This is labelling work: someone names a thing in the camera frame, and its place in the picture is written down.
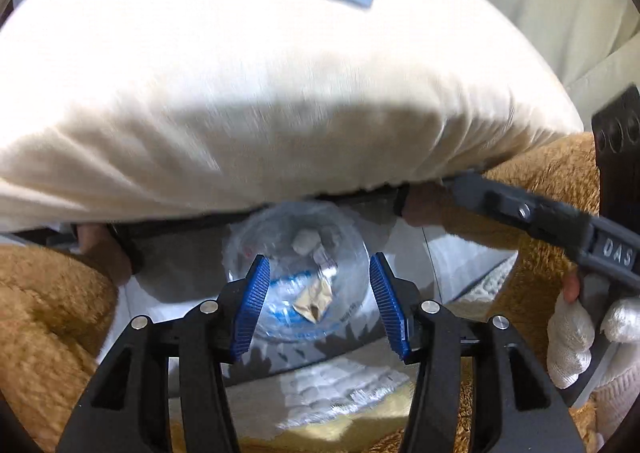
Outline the right hand white glove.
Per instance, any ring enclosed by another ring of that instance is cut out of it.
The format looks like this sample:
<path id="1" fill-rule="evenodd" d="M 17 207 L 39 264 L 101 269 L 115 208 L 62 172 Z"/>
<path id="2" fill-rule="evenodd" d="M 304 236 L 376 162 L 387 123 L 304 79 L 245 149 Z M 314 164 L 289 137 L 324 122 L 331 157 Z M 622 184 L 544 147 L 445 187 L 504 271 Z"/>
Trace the right hand white glove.
<path id="1" fill-rule="evenodd" d="M 566 389 L 587 371 L 591 347 L 599 334 L 620 345 L 592 392 L 597 431 L 608 440 L 639 395 L 639 299 L 617 300 L 597 327 L 578 300 L 579 294 L 578 274 L 570 271 L 565 274 L 562 293 L 548 322 L 547 369 L 555 387 Z"/>

